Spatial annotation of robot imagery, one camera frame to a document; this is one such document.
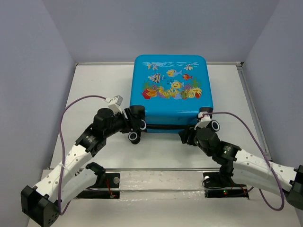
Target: orange fish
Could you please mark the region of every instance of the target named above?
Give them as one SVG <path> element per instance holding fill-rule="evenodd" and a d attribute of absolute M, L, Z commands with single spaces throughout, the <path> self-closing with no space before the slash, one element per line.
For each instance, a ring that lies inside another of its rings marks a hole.
<path fill-rule="evenodd" d="M 184 80 L 189 80 L 189 79 L 193 78 L 193 76 L 190 76 L 188 74 L 184 74 L 182 77 L 183 77 Z"/>

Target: gray wall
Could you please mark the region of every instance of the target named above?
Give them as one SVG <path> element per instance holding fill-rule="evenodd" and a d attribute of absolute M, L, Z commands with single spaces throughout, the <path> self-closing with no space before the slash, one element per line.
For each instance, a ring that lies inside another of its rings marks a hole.
<path fill-rule="evenodd" d="M 43 0 L 77 62 L 143 53 L 244 61 L 278 0 Z"/>
<path fill-rule="evenodd" d="M 49 164 L 74 61 L 41 0 L 0 1 L 0 226 L 24 227 L 20 192 Z"/>
<path fill-rule="evenodd" d="M 302 9 L 281 0 L 244 64 L 272 158 L 287 166 L 303 164 Z"/>

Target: bolt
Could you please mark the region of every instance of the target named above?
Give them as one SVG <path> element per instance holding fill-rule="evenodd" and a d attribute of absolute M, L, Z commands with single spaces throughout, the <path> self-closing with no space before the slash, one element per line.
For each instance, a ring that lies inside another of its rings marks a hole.
<path fill-rule="evenodd" d="M 113 181 L 114 181 L 115 184 L 119 184 L 120 178 L 116 176 L 116 177 L 113 179 Z"/>

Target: blue suitcase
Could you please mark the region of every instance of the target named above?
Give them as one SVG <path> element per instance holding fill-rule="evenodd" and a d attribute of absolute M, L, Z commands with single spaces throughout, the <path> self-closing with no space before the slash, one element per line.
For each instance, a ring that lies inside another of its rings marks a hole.
<path fill-rule="evenodd" d="M 212 112 L 206 61 L 197 55 L 140 55 L 134 63 L 130 109 L 146 132 L 178 133 Z"/>

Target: purple cable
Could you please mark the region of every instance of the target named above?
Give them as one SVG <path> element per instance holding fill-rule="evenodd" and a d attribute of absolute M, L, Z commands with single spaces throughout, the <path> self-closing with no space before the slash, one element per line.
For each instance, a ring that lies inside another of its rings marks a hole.
<path fill-rule="evenodd" d="M 237 115 L 235 115 L 235 114 L 233 114 L 233 113 L 230 113 L 230 112 L 213 112 L 213 113 L 205 113 L 205 114 L 203 114 L 203 116 L 205 116 L 205 115 L 213 115 L 213 114 L 228 114 L 228 115 L 231 115 L 231 116 L 237 118 L 237 119 L 245 126 L 245 128 L 246 128 L 247 131 L 249 132 L 250 136 L 252 137 L 252 139 L 253 139 L 254 142 L 256 143 L 257 147 L 258 147 L 259 150 L 261 151 L 261 154 L 262 154 L 262 156 L 263 156 L 265 162 L 267 163 L 268 167 L 270 168 L 270 162 L 269 162 L 268 158 L 266 157 L 265 152 L 263 151 L 262 147 L 261 147 L 261 146 L 259 145 L 259 143 L 257 142 L 256 138 L 255 138 L 254 135 L 252 134 L 252 132 L 251 132 L 251 130 L 249 129 L 249 127 L 247 126 L 247 124 L 246 124 L 240 117 L 238 117 Z M 277 184 L 278 184 L 278 187 L 279 187 L 279 191 L 280 191 L 280 195 L 281 195 L 281 206 L 280 206 L 279 208 L 274 208 L 274 207 L 272 207 L 272 206 L 268 203 L 268 201 L 266 200 L 266 198 L 265 198 L 263 192 L 261 191 L 261 189 L 259 189 L 259 191 L 260 191 L 260 194 L 261 194 L 261 196 L 262 196 L 264 202 L 265 202 L 271 209 L 273 209 L 273 210 L 275 210 L 275 211 L 281 211 L 281 210 L 284 208 L 284 194 L 283 194 L 282 185 L 281 185 L 281 183 L 280 183 L 280 181 L 279 181 L 279 179 L 278 179 L 278 176 L 276 175 L 275 171 L 274 171 L 272 168 L 270 168 L 270 170 L 271 170 L 271 172 L 273 173 L 274 178 L 275 178 L 275 180 L 276 180 L 276 182 L 277 182 Z"/>
<path fill-rule="evenodd" d="M 62 145 L 62 167 L 61 167 L 61 171 L 60 171 L 60 176 L 59 176 L 59 185 L 58 185 L 58 208 L 59 208 L 59 214 L 63 215 L 66 212 L 66 209 L 68 208 L 68 205 L 70 204 L 70 202 L 68 202 L 68 204 L 66 204 L 64 211 L 62 211 L 61 209 L 61 189 L 62 189 L 62 177 L 63 177 L 63 172 L 64 172 L 64 165 L 65 165 L 65 145 L 64 145 L 64 140 L 63 140 L 63 135 L 62 135 L 62 129 L 61 129 L 61 125 L 62 125 L 62 121 L 63 121 L 63 116 L 65 114 L 65 112 L 75 103 L 79 102 L 82 99 L 85 98 L 102 98 L 102 99 L 106 99 L 103 96 L 84 96 L 82 98 L 78 98 L 77 100 L 73 101 L 71 104 L 69 104 L 64 112 L 62 113 L 61 119 L 60 119 L 60 125 L 59 125 L 59 136 L 60 136 L 60 140 L 61 140 L 61 145 Z"/>

